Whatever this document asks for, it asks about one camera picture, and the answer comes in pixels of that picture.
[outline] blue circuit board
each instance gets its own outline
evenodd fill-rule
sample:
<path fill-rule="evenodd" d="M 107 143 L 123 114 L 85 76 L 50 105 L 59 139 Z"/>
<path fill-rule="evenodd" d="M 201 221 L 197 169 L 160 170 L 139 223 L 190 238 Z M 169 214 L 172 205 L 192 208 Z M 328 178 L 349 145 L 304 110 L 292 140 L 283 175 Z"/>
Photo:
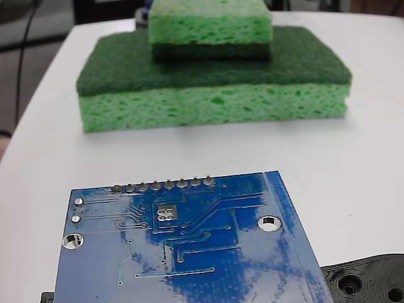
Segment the blue circuit board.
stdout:
<path fill-rule="evenodd" d="M 55 303 L 333 302 L 278 172 L 71 193 Z"/>

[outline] green sponge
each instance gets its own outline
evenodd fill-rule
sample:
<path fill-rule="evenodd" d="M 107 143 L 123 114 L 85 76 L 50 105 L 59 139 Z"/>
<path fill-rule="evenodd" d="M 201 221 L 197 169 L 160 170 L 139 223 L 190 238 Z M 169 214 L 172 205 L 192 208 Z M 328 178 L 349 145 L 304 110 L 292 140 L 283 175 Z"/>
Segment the green sponge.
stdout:
<path fill-rule="evenodd" d="M 155 59 L 269 59 L 271 21 L 263 0 L 155 0 L 151 51 Z"/>
<path fill-rule="evenodd" d="M 164 64 L 146 30 L 104 37 L 77 82 L 84 130 L 343 117 L 352 75 L 339 58 L 305 28 L 274 37 L 272 63 Z"/>

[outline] mounting hole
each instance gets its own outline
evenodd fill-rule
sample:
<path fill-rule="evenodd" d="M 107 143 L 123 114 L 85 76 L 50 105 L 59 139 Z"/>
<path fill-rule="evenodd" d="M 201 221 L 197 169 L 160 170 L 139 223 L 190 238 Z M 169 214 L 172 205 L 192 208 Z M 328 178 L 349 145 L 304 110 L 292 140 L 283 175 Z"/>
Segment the mounting hole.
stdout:
<path fill-rule="evenodd" d="M 398 288 L 392 288 L 388 294 L 387 294 L 387 298 L 389 298 L 389 300 L 391 302 L 402 302 L 404 299 L 404 294 L 402 292 L 401 289 Z"/>
<path fill-rule="evenodd" d="M 362 280 L 355 275 L 344 276 L 338 282 L 338 288 L 345 295 L 355 295 L 362 290 L 362 287 Z"/>
<path fill-rule="evenodd" d="M 281 221 L 274 216 L 265 216 L 258 220 L 258 227 L 265 232 L 276 232 L 281 226 Z"/>
<path fill-rule="evenodd" d="M 84 243 L 84 237 L 80 234 L 68 234 L 62 240 L 62 246 L 66 249 L 77 249 Z"/>

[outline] black cable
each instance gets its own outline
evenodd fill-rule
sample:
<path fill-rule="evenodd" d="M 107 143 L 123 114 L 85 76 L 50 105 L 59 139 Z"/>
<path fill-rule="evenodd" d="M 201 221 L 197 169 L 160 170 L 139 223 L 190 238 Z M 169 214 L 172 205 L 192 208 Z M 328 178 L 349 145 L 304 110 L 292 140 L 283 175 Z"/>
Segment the black cable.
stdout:
<path fill-rule="evenodd" d="M 396 4 L 394 5 L 393 10 L 390 13 L 390 16 L 395 16 L 398 13 L 398 10 L 403 5 L 403 0 L 397 0 Z"/>
<path fill-rule="evenodd" d="M 290 0 L 286 0 L 286 10 L 287 10 L 287 11 L 291 11 L 291 10 L 292 10 L 292 6 L 290 5 Z"/>
<path fill-rule="evenodd" d="M 23 68 L 24 51 L 27 44 L 28 33 L 30 31 L 31 23 L 37 9 L 40 5 L 40 1 L 34 1 L 33 8 L 28 19 L 27 26 L 25 27 L 25 33 L 23 37 L 23 42 L 20 51 L 20 60 L 18 61 L 18 71 L 17 71 L 17 92 L 16 92 L 16 102 L 15 102 L 15 127 L 17 127 L 18 121 L 20 120 L 20 95 L 21 95 L 21 71 Z"/>

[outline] white table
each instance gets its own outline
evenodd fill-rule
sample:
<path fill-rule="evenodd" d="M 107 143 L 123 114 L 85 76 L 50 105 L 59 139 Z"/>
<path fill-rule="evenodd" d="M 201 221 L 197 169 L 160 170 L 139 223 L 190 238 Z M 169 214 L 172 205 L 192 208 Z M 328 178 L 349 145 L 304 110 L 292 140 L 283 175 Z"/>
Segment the white table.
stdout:
<path fill-rule="evenodd" d="M 83 134 L 76 79 L 100 36 L 75 27 L 0 165 L 2 302 L 53 291 L 70 190 L 279 170 L 321 266 L 404 253 L 404 20 L 275 13 L 332 47 L 353 73 L 345 119 Z"/>

